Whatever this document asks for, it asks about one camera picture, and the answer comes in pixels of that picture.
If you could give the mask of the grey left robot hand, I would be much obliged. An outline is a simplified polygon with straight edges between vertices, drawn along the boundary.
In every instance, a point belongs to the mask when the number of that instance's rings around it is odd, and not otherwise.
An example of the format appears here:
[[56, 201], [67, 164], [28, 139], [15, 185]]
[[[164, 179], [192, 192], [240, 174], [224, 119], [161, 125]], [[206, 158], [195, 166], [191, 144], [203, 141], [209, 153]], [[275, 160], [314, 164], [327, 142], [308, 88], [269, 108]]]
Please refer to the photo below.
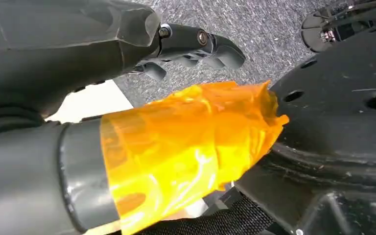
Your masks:
[[132, 235], [239, 179], [272, 147], [267, 83], [193, 85], [78, 123], [46, 118], [67, 95], [192, 56], [240, 68], [242, 51], [196, 27], [161, 24], [124, 0], [0, 0], [0, 235]]

